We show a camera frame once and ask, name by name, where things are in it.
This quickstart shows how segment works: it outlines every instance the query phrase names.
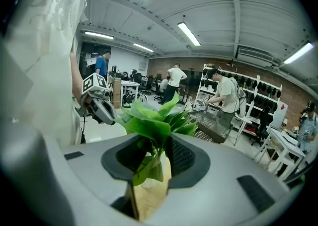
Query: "man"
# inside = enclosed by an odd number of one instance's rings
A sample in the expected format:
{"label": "man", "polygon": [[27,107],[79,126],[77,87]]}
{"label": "man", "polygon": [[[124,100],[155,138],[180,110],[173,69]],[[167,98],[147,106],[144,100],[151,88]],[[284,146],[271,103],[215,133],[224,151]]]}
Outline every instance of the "man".
{"label": "man", "polygon": [[106,80],[106,70],[107,70],[107,64],[106,59],[109,60],[111,55],[110,50],[106,49],[104,51],[104,54],[102,56],[97,57],[96,64],[95,64],[95,72],[101,76],[103,76]]}
{"label": "man", "polygon": [[228,77],[222,76],[217,68],[209,71],[208,78],[212,78],[213,81],[218,81],[219,84],[216,94],[202,104],[206,106],[209,105],[209,103],[222,102],[222,107],[217,116],[227,123],[230,123],[235,112],[239,109],[237,89],[234,83]]}
{"label": "man", "polygon": [[180,81],[187,78],[187,75],[180,70],[180,64],[175,64],[174,68],[168,70],[168,76],[170,76],[170,80],[167,85],[167,89],[165,91],[164,97],[159,104],[164,104],[168,101],[171,101],[174,93],[178,90]]}
{"label": "man", "polygon": [[300,143],[300,149],[305,153],[309,153],[315,148],[313,140],[316,137],[318,128],[318,117],[314,112],[315,108],[315,104],[309,102],[306,107],[306,112],[299,119],[297,141]]}
{"label": "man", "polygon": [[167,76],[167,77],[166,77],[163,81],[161,81],[160,89],[159,89],[159,91],[160,91],[161,93],[163,93],[163,92],[164,92],[164,90],[166,90],[166,89],[167,89],[167,86],[168,86],[169,80],[170,80],[170,77],[169,77],[169,76]]}

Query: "shopping cart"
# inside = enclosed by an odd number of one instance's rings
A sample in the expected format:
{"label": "shopping cart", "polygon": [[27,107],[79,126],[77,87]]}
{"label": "shopping cart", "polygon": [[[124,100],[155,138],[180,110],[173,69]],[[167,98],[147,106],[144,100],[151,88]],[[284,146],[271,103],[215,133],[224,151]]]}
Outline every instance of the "shopping cart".
{"label": "shopping cart", "polygon": [[197,122],[198,128],[195,137],[214,143],[224,143],[228,138],[233,125],[204,110],[193,111],[191,122]]}

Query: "black pants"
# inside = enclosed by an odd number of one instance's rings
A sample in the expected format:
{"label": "black pants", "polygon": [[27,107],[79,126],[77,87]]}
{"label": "black pants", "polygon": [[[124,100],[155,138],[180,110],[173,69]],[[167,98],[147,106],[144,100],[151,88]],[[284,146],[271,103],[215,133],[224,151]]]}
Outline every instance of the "black pants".
{"label": "black pants", "polygon": [[164,97],[161,102],[166,103],[167,101],[171,101],[174,96],[174,92],[176,91],[178,91],[178,87],[167,85],[167,89],[165,90]]}

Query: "blue shirt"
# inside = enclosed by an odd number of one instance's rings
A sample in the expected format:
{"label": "blue shirt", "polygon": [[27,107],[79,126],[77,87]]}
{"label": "blue shirt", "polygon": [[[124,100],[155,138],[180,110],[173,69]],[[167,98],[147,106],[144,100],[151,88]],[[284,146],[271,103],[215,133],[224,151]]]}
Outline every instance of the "blue shirt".
{"label": "blue shirt", "polygon": [[315,135],[317,133],[318,128],[318,116],[314,114],[313,118],[304,120],[303,124],[300,126],[299,136],[297,137],[297,141],[300,143],[300,149],[302,151],[312,151],[315,147],[314,141],[308,141],[307,137],[311,135]]}
{"label": "blue shirt", "polygon": [[97,68],[99,68],[99,75],[106,75],[106,60],[103,58],[103,56],[97,57],[95,64],[95,72]]}

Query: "air conditioner unit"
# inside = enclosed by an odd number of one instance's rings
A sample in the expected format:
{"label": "air conditioner unit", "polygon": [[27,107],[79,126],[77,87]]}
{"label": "air conditioner unit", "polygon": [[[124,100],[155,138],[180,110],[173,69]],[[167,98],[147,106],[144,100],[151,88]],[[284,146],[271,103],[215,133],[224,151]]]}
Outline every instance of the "air conditioner unit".
{"label": "air conditioner unit", "polygon": [[260,67],[273,65],[273,57],[269,53],[252,48],[239,47],[238,60]]}

